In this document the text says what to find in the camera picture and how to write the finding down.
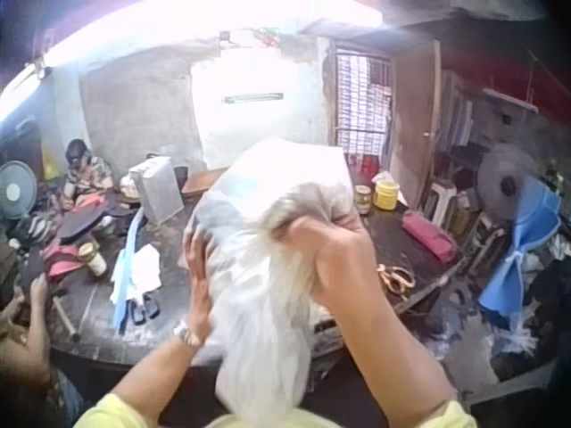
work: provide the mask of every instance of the workbench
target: workbench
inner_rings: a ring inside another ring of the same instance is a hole
[[[114,307],[109,300],[112,293],[111,274],[97,280],[87,267],[83,267],[62,280],[62,286],[68,291],[62,297],[62,305],[81,339],[73,342],[55,310],[51,310],[47,323],[54,351],[69,357],[84,358],[90,364],[129,368],[172,336],[172,327],[179,319],[185,319],[188,310],[187,272],[178,266],[178,259],[183,230],[196,202],[197,199],[187,201],[177,216],[161,226],[147,224],[137,236],[137,249],[150,243],[161,254],[162,286],[153,292],[160,304],[161,314],[139,326],[129,320],[123,335],[115,333],[112,327]],[[392,295],[389,297],[399,314],[442,286],[443,277],[453,269],[453,265],[442,264],[401,228],[404,211],[402,206],[391,212],[373,207],[363,219],[375,244],[377,261],[407,268],[415,274],[416,287],[408,300]],[[114,260],[125,245],[125,238],[110,236],[100,244],[108,271],[112,272]],[[326,357],[343,347],[343,340],[331,319],[317,324],[315,332],[315,358]],[[222,351],[219,343],[207,342],[192,364],[217,366]]]

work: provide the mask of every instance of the yellow container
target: yellow container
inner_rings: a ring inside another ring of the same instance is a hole
[[[399,199],[399,185],[393,181],[379,181],[375,186],[375,205],[381,210],[392,211]]]

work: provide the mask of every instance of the man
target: man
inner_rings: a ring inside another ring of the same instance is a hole
[[[23,302],[19,288],[0,314],[0,415],[6,426],[67,427],[81,414],[83,399],[50,367],[47,294],[42,275],[30,287],[29,330],[12,323]]]
[[[289,226],[283,245],[314,260],[320,287],[312,291],[312,297],[334,316],[391,426],[476,427],[455,401],[441,366],[394,313],[378,282],[373,243],[358,216],[343,218],[336,225],[299,218]],[[185,246],[192,286],[187,326],[127,373],[82,416],[78,428],[155,426],[210,334],[205,242],[199,233],[193,233]],[[234,416],[224,416],[210,428],[240,426],[244,425]],[[337,425],[296,410],[283,426]]]
[[[71,210],[87,194],[103,193],[113,187],[109,164],[104,159],[93,156],[83,140],[72,140],[65,151],[65,157],[70,164],[70,172],[63,187],[64,210]]]

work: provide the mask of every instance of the door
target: door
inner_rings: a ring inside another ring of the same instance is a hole
[[[434,156],[440,115],[440,42],[393,57],[393,149],[389,170],[409,207],[417,209]]]

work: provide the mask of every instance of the window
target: window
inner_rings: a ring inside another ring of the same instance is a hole
[[[352,166],[380,161],[391,123],[391,76],[386,59],[337,52],[337,145]]]

